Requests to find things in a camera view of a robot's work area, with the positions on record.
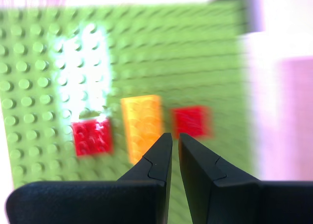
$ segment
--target green lego baseplate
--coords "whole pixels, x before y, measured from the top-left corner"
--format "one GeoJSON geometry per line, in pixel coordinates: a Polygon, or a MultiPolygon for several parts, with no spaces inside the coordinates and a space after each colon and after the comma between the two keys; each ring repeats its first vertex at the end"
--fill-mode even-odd
{"type": "MultiPolygon", "coordinates": [[[[200,142],[253,173],[238,43],[244,3],[0,10],[0,98],[14,186],[118,179],[132,167],[120,99],[148,94],[161,96],[166,132],[171,108],[208,106],[214,138],[200,142]],[[103,107],[114,153],[77,158],[71,122],[103,107]]],[[[190,224],[173,145],[169,223],[190,224]]]]}

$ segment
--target black object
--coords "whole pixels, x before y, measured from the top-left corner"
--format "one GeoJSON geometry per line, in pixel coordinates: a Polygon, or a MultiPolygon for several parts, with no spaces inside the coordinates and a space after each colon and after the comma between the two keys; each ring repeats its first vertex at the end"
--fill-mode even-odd
{"type": "Polygon", "coordinates": [[[173,141],[163,134],[117,181],[35,182],[6,203],[11,224],[166,224],[173,141]]]}
{"type": "Polygon", "coordinates": [[[179,162],[193,224],[313,223],[313,182],[260,181],[187,134],[179,162]]]}

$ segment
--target lego brick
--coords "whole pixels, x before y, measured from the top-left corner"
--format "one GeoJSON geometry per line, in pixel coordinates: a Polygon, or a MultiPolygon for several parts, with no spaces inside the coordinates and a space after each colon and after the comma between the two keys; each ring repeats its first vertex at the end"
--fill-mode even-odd
{"type": "Polygon", "coordinates": [[[147,95],[121,101],[130,161],[136,164],[163,133],[161,100],[147,95]]]}
{"type": "Polygon", "coordinates": [[[205,106],[190,106],[172,109],[175,138],[180,133],[187,133],[192,137],[212,137],[212,123],[210,111],[205,106]]]}
{"type": "MultiPolygon", "coordinates": [[[[36,180],[114,180],[131,164],[121,98],[158,95],[170,109],[212,110],[201,143],[247,172],[242,0],[160,6],[0,10],[0,99],[14,186],[36,180]],[[114,152],[77,158],[72,122],[108,111],[114,152]]],[[[169,224],[191,224],[173,147],[169,224]]]]}
{"type": "Polygon", "coordinates": [[[111,126],[108,119],[97,119],[72,123],[77,156],[97,153],[112,153],[111,126]]]}

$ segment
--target yellow lego brick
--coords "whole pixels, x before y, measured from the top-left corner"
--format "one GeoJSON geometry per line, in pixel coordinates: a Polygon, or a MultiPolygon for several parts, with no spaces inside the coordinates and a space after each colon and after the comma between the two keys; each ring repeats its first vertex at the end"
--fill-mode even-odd
{"type": "Polygon", "coordinates": [[[163,133],[161,99],[146,95],[121,101],[129,158],[136,164],[163,133]]]}

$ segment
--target red lego brick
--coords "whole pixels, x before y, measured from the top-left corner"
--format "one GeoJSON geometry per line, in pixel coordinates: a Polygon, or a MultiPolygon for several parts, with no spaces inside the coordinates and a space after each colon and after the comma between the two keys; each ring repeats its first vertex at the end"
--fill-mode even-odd
{"type": "Polygon", "coordinates": [[[187,133],[192,137],[212,137],[210,111],[204,106],[172,109],[174,136],[187,133]]]}
{"type": "Polygon", "coordinates": [[[111,126],[108,119],[72,123],[77,156],[112,152],[111,126]]]}

